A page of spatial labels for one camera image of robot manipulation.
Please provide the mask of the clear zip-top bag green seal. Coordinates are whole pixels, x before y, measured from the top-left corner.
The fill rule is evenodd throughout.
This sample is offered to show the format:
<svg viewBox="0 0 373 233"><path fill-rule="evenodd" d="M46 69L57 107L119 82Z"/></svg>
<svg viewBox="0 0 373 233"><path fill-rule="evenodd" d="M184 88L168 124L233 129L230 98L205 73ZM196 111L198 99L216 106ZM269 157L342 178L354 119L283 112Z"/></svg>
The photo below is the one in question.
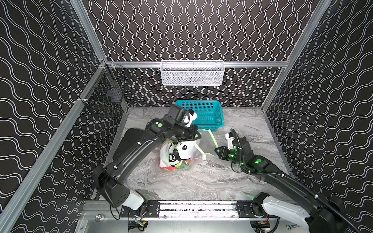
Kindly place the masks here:
<svg viewBox="0 0 373 233"><path fill-rule="evenodd" d="M205 161L208 156L217 156L214 149L218 143L210 130L199 129L202 138L196 141L174 142L166 140L159 152L159 167L174 167L186 161L195 164Z"/></svg>

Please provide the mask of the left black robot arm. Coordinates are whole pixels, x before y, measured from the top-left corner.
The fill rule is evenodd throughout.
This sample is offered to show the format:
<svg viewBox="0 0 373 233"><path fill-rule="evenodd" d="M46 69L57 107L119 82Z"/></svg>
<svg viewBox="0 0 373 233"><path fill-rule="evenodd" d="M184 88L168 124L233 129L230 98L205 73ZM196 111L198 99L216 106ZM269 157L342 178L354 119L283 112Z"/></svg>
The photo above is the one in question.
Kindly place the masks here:
<svg viewBox="0 0 373 233"><path fill-rule="evenodd" d="M119 145L119 157L93 172L95 187L110 207L128 207L137 211L145 202L136 191L125 186L134 168L167 139L179 143L195 141L202 136L193 124L198 114L172 104L163 118L149 121L144 130L130 128Z"/></svg>

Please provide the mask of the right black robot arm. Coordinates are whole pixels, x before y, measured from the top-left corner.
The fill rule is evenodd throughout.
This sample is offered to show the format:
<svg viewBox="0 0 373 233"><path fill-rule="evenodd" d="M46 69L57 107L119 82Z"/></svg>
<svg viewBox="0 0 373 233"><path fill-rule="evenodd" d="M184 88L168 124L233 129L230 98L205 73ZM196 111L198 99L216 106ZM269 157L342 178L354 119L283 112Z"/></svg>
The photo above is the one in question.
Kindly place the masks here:
<svg viewBox="0 0 373 233"><path fill-rule="evenodd" d="M233 139L228 146L216 148L215 153L220 159L240 166L243 173L265 181L295 201L295 204L277 201L261 192L251 201L253 215L267 214L283 218L310 233L343 233L348 227L355 228L348 220L341 201L311 190L269 159L254 154L250 144L243 138Z"/></svg>

